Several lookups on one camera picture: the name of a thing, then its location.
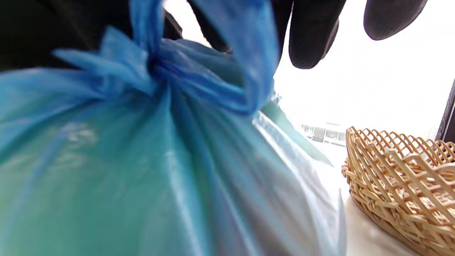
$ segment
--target tied plastic bag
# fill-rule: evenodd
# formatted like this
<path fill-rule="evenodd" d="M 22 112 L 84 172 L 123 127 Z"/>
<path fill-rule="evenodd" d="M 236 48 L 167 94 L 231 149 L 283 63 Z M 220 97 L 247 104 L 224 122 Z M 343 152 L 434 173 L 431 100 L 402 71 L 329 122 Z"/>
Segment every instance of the tied plastic bag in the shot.
<path fill-rule="evenodd" d="M 257 112 L 269 1 L 195 2 L 233 57 L 162 39 L 161 2 L 131 0 L 133 41 L 0 75 L 0 255 L 345 254 L 339 195 Z"/>

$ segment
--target finger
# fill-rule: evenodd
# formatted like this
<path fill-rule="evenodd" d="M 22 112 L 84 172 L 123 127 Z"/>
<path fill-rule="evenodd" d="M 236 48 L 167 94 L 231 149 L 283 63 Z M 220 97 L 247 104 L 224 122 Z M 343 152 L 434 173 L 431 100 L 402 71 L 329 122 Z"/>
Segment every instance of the finger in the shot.
<path fill-rule="evenodd" d="M 199 8 L 193 3 L 192 0 L 188 0 L 193 13 L 196 16 L 196 20 L 201 27 L 202 35 L 208 43 L 217 51 L 226 52 L 229 50 L 229 47 L 226 45 L 224 40 L 218 34 L 217 30 L 212 26 L 212 24 L 207 20 L 205 15 L 199 10 Z"/>
<path fill-rule="evenodd" d="M 296 0 L 289 33 L 289 57 L 300 69 L 315 67 L 325 57 L 338 31 L 346 0 Z"/>
<path fill-rule="evenodd" d="M 277 26 L 279 60 L 283 54 L 284 38 L 286 37 L 289 17 L 291 16 L 292 4 L 293 0 L 272 1 L 273 14 L 275 16 L 275 24 Z"/>
<path fill-rule="evenodd" d="M 427 0 L 367 0 L 364 28 L 373 40 L 383 40 L 409 26 Z"/>

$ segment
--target window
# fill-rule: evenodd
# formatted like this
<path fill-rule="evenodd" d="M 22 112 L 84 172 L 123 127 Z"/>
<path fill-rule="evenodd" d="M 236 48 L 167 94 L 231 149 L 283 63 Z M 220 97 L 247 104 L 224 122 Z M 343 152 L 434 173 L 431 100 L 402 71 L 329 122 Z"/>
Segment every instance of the window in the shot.
<path fill-rule="evenodd" d="M 383 41 L 364 31 L 365 3 L 346 2 L 335 41 L 313 69 L 292 66 L 286 39 L 274 77 L 290 121 L 307 136 L 314 127 L 312 141 L 337 166 L 351 126 L 435 139 L 455 77 L 454 1 L 428 1 L 409 27 Z"/>

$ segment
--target wicker basket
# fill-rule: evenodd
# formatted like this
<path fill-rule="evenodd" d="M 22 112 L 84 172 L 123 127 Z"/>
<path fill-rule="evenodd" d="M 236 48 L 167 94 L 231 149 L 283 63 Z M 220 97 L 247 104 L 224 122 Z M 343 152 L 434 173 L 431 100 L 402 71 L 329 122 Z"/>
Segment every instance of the wicker basket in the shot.
<path fill-rule="evenodd" d="M 424 256 L 455 255 L 455 144 L 349 128 L 346 145 L 359 208 Z"/>

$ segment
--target blue plastic bag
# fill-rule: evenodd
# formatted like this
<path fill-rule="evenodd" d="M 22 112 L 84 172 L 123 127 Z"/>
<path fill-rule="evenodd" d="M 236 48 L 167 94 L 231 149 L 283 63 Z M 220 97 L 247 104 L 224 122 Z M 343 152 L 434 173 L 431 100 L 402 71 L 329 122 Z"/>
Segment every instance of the blue plastic bag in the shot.
<path fill-rule="evenodd" d="M 162 39 L 161 1 L 131 0 L 133 41 L 0 75 L 0 255 L 345 254 L 339 196 L 257 112 L 270 3 L 195 2 L 233 57 Z"/>

